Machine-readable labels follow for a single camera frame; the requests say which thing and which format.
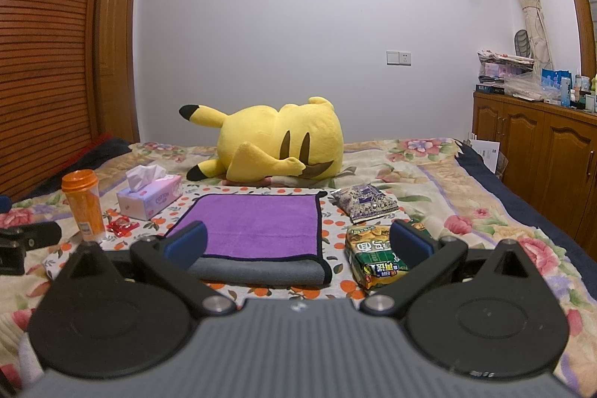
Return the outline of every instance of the stuffed animal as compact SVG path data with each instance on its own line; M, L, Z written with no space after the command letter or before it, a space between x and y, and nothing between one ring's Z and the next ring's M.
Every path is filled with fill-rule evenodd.
M268 176L325 179L340 171L343 139L334 106L314 96L307 105L288 104L279 111L248 107L226 115L210 107L185 105L185 119L220 128L217 159L199 163L190 181L220 174L235 182L257 182Z

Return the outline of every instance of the plastic cup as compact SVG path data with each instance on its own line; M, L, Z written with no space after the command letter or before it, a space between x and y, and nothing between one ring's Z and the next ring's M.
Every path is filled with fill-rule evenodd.
M97 176L91 169L76 170L62 177L62 191L68 199L77 226L86 242L104 235Z

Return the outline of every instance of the green and yellow package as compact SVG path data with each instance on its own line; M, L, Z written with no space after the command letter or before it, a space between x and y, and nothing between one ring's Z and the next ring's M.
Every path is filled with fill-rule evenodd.
M344 251L354 279L368 291L398 280L408 270L390 247L387 225L349 227Z

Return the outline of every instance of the cabinet top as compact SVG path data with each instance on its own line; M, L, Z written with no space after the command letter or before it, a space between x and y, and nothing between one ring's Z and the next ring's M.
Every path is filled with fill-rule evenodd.
M505 104L527 107L528 109L540 110L541 112L552 113L597 126L597 114L584 112L583 110L568 109L567 107L546 104L545 102L527 102L526 100L515 98L513 96L495 95L493 93L473 92L473 97L476 99L493 100Z

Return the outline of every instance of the black ear tip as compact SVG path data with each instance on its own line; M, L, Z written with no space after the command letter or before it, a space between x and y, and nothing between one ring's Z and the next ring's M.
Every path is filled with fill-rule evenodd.
M200 181L201 179L205 179L206 177L207 176L201 172L201 169L199 169L199 166L193 166L187 172L187 179L189 181Z
M184 107L180 107L178 113L182 115L185 119L190 120L192 115L195 113L195 110L197 110L198 108L198 105L185 105Z

